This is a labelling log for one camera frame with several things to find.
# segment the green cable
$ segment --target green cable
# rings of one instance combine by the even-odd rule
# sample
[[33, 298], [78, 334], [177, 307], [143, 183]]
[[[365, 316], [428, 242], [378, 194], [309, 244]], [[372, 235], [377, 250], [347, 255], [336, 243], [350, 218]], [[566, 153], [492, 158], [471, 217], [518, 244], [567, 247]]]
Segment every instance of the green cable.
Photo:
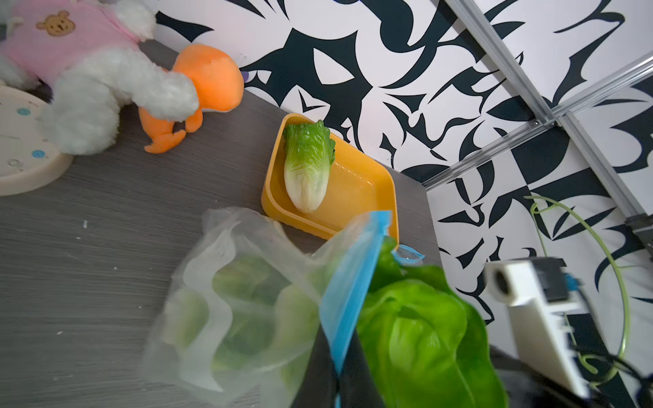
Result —
[[[614, 259], [612, 257], [612, 253], [610, 253], [607, 246], [605, 245], [605, 242], [603, 242], [601, 237], [599, 237], [599, 235], [592, 229], [592, 227], [587, 222], [585, 222], [585, 220], [581, 216], [576, 214], [571, 208], [567, 207], [566, 205], [564, 205], [564, 204], [562, 204], [562, 203], [560, 203], [558, 201], [555, 201], [555, 200], [553, 200], [551, 198], [548, 198], [548, 197], [532, 195], [532, 196], [524, 196], [524, 198], [530, 199], [530, 200], [544, 200], [544, 201], [547, 201], [547, 202], [550, 202], [551, 204], [553, 204], [552, 206], [549, 206], [549, 207], [545, 208], [544, 210], [539, 211], [539, 210], [537, 210], [537, 203], [533, 203], [533, 205], [530, 208], [530, 213], [531, 213], [531, 218], [533, 219], [534, 222], [535, 222], [535, 214], [542, 214], [543, 212], [545, 212], [547, 210], [551, 210], [552, 208], [560, 207], [561, 209], [565, 210], [567, 213], [571, 214], [592, 235], [592, 237], [595, 239], [595, 241], [599, 244], [599, 246], [601, 247], [601, 249], [605, 253], [605, 256], [607, 257], [608, 262], [610, 262], [610, 265], [613, 267], [614, 274], [616, 276], [616, 280], [619, 283], [619, 289], [621, 291], [621, 299], [622, 299], [622, 303], [624, 305], [624, 326], [623, 326], [623, 329], [622, 329], [621, 342], [619, 344], [619, 351], [617, 352], [617, 357], [619, 357], [619, 358], [621, 358], [623, 360], [624, 356], [626, 355], [626, 350], [628, 349], [628, 343], [629, 343], [629, 340], [630, 340], [630, 304], [628, 302], [628, 293], [626, 291], [626, 282], [624, 281], [624, 277], [622, 275], [621, 268], [619, 267], [619, 265], [616, 264], [616, 262], [614, 261]], [[542, 244], [542, 250], [544, 251], [544, 255], [547, 256], [547, 250], [544, 247], [544, 240], [542, 239], [542, 235], [541, 235], [541, 233], [539, 231], [539, 228], [537, 227], [537, 223], [535, 223], [535, 229], [537, 230], [537, 235], [539, 237], [539, 241]], [[596, 368], [593, 367], [592, 365], [590, 365], [586, 361], [587, 358], [593, 358], [593, 356], [584, 356], [584, 358], [579, 358], [579, 360], [581, 361], [581, 364], [583, 365], [583, 367], [585, 367], [588, 371], [593, 372], [594, 370], [596, 370]], [[597, 386], [599, 386], [601, 384], [605, 384], [608, 381], [610, 381], [612, 378], [614, 378], [614, 376], [618, 373], [618, 371], [619, 370], [618, 370], [616, 364], [613, 364], [612, 368], [610, 369], [610, 372], [608, 372], [608, 374], [601, 381], [592, 381], [590, 383], [590, 385], [592, 385], [594, 387], [597, 387]]]
[[[569, 323], [569, 319], [567, 318], [567, 313], [562, 313], [562, 315], [565, 317], [565, 323], [567, 323], [568, 326], [571, 326]], [[578, 343], [576, 342], [576, 336], [573, 335], [573, 332], [569, 332], [569, 335], [571, 336], [571, 342], [574, 344], [574, 346], [577, 346]], [[585, 367], [587, 371], [590, 373], [597, 375], [599, 373], [599, 370], [591, 365], [590, 363], [587, 362], [590, 358], [596, 358], [594, 354], [587, 354], [587, 355], [582, 355], [581, 352], [577, 351], [576, 356], [578, 356], [578, 360], [581, 362], [581, 365]]]

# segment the orange plush beak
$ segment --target orange plush beak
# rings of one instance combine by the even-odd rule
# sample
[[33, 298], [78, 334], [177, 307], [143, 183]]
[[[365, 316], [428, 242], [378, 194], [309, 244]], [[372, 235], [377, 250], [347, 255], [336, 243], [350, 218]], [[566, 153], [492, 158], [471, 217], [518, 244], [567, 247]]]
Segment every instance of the orange plush beak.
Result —
[[174, 122], [156, 119], [139, 108], [141, 126], [152, 139], [152, 144], [145, 147], [150, 153], [164, 153], [181, 143], [186, 133], [199, 129], [202, 109], [228, 112], [237, 107], [243, 97], [245, 84], [240, 69], [233, 59], [216, 48], [190, 45], [179, 54], [172, 70], [193, 81], [200, 107], [186, 119], [186, 130], [175, 133], [172, 133]]

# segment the pink shirt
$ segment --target pink shirt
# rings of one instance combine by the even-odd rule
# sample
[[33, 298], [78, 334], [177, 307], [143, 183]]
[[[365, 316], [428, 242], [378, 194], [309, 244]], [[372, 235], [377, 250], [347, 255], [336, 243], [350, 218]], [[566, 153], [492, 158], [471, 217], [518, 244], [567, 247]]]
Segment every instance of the pink shirt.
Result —
[[24, 22], [0, 44], [0, 53], [49, 85], [62, 70], [103, 48], [138, 49], [139, 39], [113, 10], [84, 0], [19, 0], [11, 15]]

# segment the orange plush foot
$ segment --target orange plush foot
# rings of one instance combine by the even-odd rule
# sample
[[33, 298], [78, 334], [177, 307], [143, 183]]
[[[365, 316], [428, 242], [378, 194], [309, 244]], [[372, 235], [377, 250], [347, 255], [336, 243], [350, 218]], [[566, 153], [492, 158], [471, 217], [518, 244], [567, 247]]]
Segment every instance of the orange plush foot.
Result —
[[145, 146], [148, 153], [165, 153], [182, 142], [186, 137], [186, 131], [177, 131], [175, 133], [159, 134], [152, 137], [152, 144]]
[[202, 126], [202, 108], [199, 108], [190, 118], [186, 119], [186, 131], [188, 133], [196, 132]]

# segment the round tray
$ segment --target round tray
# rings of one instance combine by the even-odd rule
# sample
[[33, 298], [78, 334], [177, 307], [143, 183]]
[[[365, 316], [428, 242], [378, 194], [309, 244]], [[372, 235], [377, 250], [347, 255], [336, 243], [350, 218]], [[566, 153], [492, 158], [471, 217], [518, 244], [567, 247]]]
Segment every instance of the round tray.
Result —
[[72, 163], [40, 132], [47, 104], [26, 92], [0, 86], [0, 196], [24, 193], [58, 179]]

